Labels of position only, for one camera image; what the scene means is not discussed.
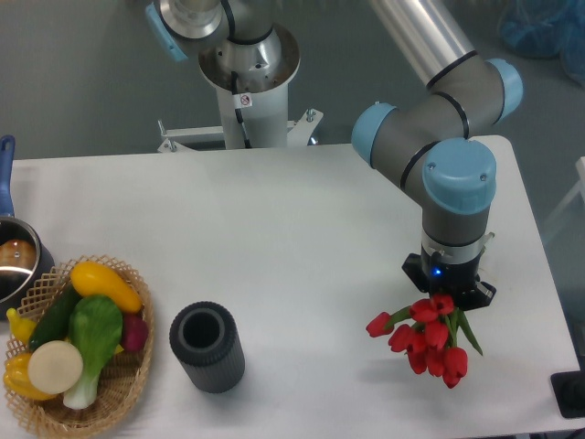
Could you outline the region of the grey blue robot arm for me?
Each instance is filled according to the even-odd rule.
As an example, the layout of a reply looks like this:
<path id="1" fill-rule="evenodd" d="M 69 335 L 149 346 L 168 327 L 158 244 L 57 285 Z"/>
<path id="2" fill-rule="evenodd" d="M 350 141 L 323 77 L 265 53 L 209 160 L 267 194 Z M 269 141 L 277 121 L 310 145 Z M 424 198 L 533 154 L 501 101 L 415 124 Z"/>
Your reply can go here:
<path id="1" fill-rule="evenodd" d="M 464 310 L 488 306 L 495 289 L 478 267 L 490 239 L 496 161 L 476 140 L 522 100 L 517 70 L 482 59 L 440 1 L 375 1 L 372 9 L 429 91 L 402 111 L 377 103 L 357 119 L 356 152 L 422 210 L 420 252 L 403 271 L 423 293 L 448 294 Z M 288 85 L 298 44 L 268 1 L 154 1 L 146 18 L 176 61 L 195 54 L 216 89 L 228 149 L 283 147 Z"/>

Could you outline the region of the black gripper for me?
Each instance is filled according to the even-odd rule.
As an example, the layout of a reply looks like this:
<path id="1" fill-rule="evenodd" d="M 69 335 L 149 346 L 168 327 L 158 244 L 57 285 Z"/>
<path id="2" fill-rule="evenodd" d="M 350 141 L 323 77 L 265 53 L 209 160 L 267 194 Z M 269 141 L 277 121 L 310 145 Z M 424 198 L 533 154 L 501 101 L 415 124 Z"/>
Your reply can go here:
<path id="1" fill-rule="evenodd" d="M 422 293 L 449 294 L 463 311 L 487 307 L 496 294 L 496 288 L 477 281 L 481 254 L 464 263 L 447 263 L 434 258 L 424 249 L 410 253 L 402 264 L 402 271 Z"/>

